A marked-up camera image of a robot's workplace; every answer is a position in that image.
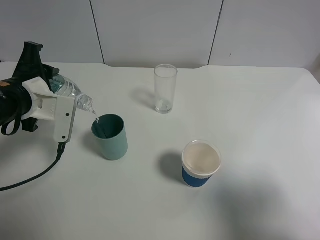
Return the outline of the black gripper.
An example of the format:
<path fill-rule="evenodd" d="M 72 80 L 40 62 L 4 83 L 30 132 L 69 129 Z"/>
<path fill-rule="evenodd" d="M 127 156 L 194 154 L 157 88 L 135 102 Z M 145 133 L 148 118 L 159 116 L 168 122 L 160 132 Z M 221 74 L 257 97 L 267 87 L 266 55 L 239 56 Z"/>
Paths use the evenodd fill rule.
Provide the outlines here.
<path fill-rule="evenodd" d="M 31 92 L 31 84 L 36 84 L 38 93 L 52 94 L 49 80 L 60 70 L 42 63 L 40 52 L 42 44 L 25 41 L 20 59 L 12 75 L 12 82 L 17 85 L 19 112 L 15 119 L 22 130 L 33 133 L 38 127 L 40 115 L 37 111 L 43 106 L 43 96 Z"/>

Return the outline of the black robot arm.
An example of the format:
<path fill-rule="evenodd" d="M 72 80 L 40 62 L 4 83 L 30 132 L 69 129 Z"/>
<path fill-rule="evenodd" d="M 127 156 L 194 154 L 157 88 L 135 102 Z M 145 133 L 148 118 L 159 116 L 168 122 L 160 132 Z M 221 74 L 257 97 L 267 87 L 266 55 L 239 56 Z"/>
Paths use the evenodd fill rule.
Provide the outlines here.
<path fill-rule="evenodd" d="M 26 41 L 12 77 L 0 82 L 0 126 L 1 133 L 5 136 L 14 135 L 19 128 L 31 133 L 38 129 L 37 119 L 22 119 L 32 108 L 32 97 L 23 83 L 40 77 L 52 91 L 50 79 L 60 72 L 59 69 L 42 63 L 42 48 L 42 44 Z"/>

